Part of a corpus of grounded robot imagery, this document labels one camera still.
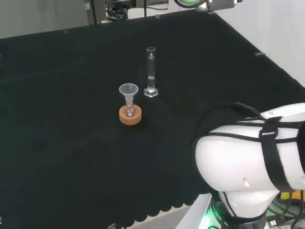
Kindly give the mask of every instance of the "green light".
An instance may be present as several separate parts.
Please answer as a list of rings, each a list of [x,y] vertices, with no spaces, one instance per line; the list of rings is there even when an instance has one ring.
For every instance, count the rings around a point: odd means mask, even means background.
[[[210,223],[210,210],[208,210],[205,214],[205,216],[203,216],[203,218],[201,219],[201,222],[199,224],[198,229],[207,229],[209,226],[211,226]]]

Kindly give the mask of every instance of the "black cable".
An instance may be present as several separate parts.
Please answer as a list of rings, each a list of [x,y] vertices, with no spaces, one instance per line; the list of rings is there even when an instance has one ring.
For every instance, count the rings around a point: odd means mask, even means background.
[[[293,224],[291,225],[291,229],[294,229],[296,223],[298,222],[298,220],[300,219],[300,217],[303,214],[303,210],[304,210],[304,191],[301,190],[301,209],[300,209],[300,213],[297,216],[297,218],[295,219],[295,221],[293,222]]]
[[[95,7],[94,7],[94,1],[91,1],[91,5],[92,5],[92,12],[93,12],[94,25],[97,25],[96,14],[95,14]]]
[[[208,227],[208,229],[210,229],[210,228],[219,229],[219,228],[218,228],[218,227],[216,227],[216,226],[209,226],[209,227]]]
[[[233,208],[231,207],[231,205],[230,205],[230,203],[229,203],[229,201],[228,201],[228,197],[227,197],[227,195],[226,195],[225,192],[224,192],[224,198],[225,198],[225,201],[227,201],[227,204],[228,204],[228,206],[229,206],[229,209],[232,211],[234,217],[237,218],[237,215],[236,215],[235,212],[233,211]]]
[[[288,213],[288,214],[290,214],[290,215],[292,215],[292,216],[297,217],[296,214],[294,214],[294,213],[292,213],[292,212],[289,211],[289,208],[290,208],[290,205],[291,205],[291,201],[292,201],[292,192],[289,192],[289,199],[288,199],[288,203],[287,203],[285,209],[282,208],[281,206],[279,206],[277,203],[274,203],[274,202],[272,201],[272,203],[273,203],[275,206],[277,206],[279,209],[281,209],[281,210],[283,211],[283,212],[279,215],[279,217],[284,216],[286,213]]]
[[[146,8],[147,9],[153,9],[153,10],[168,10],[168,7],[164,8],[164,9],[160,9],[160,8],[154,8],[154,7],[147,6]]]
[[[147,7],[147,5],[146,5],[146,0],[144,0],[144,17],[146,17],[147,16],[147,13],[146,13],[146,7]]]
[[[181,3],[181,2],[179,2],[179,0],[174,0],[174,1],[176,2],[176,4],[178,6],[180,6],[182,8],[187,8],[187,9],[195,8],[195,7],[200,6],[200,5],[205,3],[205,1],[202,1],[202,2],[200,2],[198,4],[195,4],[195,5],[185,5],[185,4]]]

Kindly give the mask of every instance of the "funnel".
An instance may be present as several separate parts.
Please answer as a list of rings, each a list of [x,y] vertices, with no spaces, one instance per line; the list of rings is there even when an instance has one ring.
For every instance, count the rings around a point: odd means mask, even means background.
[[[120,120],[126,125],[137,124],[141,120],[141,109],[133,104],[133,96],[139,88],[133,83],[125,83],[120,86],[119,91],[125,96],[126,105],[120,109]]]

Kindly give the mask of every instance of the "table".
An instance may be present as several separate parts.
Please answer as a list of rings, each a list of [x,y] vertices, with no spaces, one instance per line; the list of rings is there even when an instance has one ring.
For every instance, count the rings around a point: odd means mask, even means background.
[[[143,95],[149,46],[153,99]],[[208,108],[305,100],[301,85],[256,52],[216,14],[193,10],[0,40],[1,228],[130,226],[191,205],[207,193],[190,141]],[[136,126],[119,121],[123,83],[140,88]],[[237,118],[215,113],[202,132]]]

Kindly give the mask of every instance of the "black strap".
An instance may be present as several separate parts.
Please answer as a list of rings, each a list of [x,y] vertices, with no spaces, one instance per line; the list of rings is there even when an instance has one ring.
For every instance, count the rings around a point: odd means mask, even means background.
[[[304,122],[279,122],[278,128],[291,128],[291,129],[299,129],[300,126]],[[264,123],[246,123],[246,122],[236,122],[234,125],[244,125],[244,126],[257,126],[257,127],[263,127]]]
[[[205,136],[222,136],[222,137],[232,137],[232,138],[238,138],[242,140],[247,140],[247,141],[252,141],[252,142],[261,142],[261,140],[257,137],[249,137],[249,136],[244,136],[244,135],[236,135],[236,134],[229,134],[229,133],[221,133],[221,132],[210,132]],[[289,143],[289,142],[295,142],[296,137],[291,137],[291,138],[283,138],[283,139],[276,139],[276,143]]]
[[[273,185],[281,192],[292,191],[284,172],[275,138],[278,135],[278,122],[282,117],[273,117],[265,121],[259,132],[265,167]]]

